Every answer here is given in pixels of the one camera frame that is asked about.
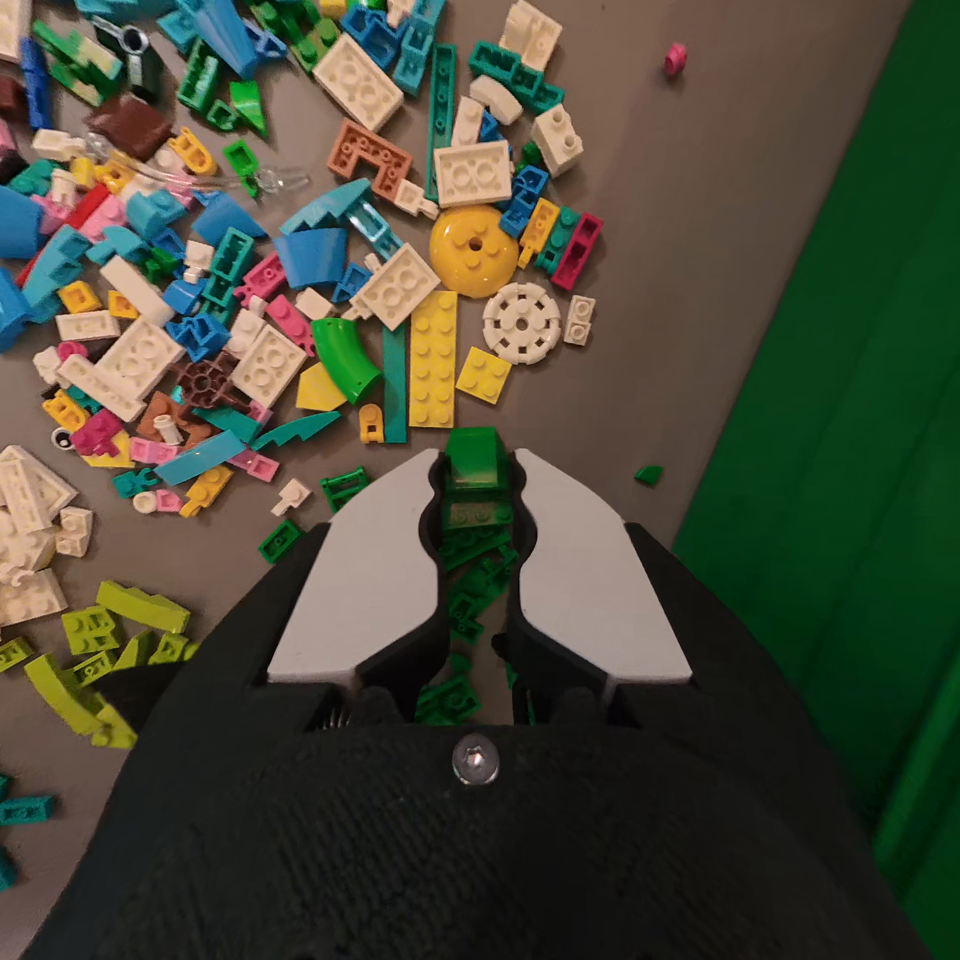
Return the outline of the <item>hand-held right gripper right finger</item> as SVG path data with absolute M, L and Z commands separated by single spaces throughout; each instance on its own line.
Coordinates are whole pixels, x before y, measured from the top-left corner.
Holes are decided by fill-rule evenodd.
M 682 690 L 693 670 L 627 522 L 528 448 L 510 455 L 517 553 L 495 651 L 514 721 L 545 721 L 567 691 L 602 712 L 622 691 Z

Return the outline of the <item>green lego slope brick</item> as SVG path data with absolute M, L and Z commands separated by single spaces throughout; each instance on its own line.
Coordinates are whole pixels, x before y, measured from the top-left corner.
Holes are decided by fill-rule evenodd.
M 444 533 L 513 521 L 511 465 L 492 426 L 451 431 L 446 449 L 441 522 Z

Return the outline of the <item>pile of lime lego pieces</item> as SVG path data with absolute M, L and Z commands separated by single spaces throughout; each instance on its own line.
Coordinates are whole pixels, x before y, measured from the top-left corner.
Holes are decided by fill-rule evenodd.
M 67 609 L 49 570 L 2 586 L 2 625 L 60 614 L 68 662 L 38 654 L 23 637 L 2 641 L 2 671 L 22 667 L 33 690 L 94 747 L 133 748 L 163 694 L 200 644 L 186 634 L 190 610 L 112 580 L 94 604 Z

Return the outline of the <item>pile of white lego pieces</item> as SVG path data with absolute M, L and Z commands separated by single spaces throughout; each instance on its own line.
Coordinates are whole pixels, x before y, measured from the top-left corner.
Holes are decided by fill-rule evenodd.
M 25 448 L 1 454 L 1 626 L 61 614 L 68 603 L 56 564 L 85 558 L 94 513 L 77 489 Z

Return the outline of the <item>pile of mixed lego pieces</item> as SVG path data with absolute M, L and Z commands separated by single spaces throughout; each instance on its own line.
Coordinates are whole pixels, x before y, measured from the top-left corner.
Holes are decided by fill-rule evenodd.
M 176 100 L 234 138 L 226 172 L 161 112 L 139 2 L 78 2 L 95 35 L 2 2 L 2 351 L 30 323 L 52 443 L 116 471 L 138 513 L 193 518 L 264 450 L 358 409 L 363 443 L 450 429 L 514 366 L 590 336 L 571 293 L 604 222 L 551 202 L 582 159 L 546 81 L 560 25 L 510 6 L 498 44 L 437 43 L 445 2 L 158 2 Z

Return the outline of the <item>green plastic storage bin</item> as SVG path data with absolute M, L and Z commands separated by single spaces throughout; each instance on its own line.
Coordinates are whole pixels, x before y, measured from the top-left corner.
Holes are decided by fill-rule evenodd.
M 958 958 L 959 8 L 914 2 L 675 540 Z

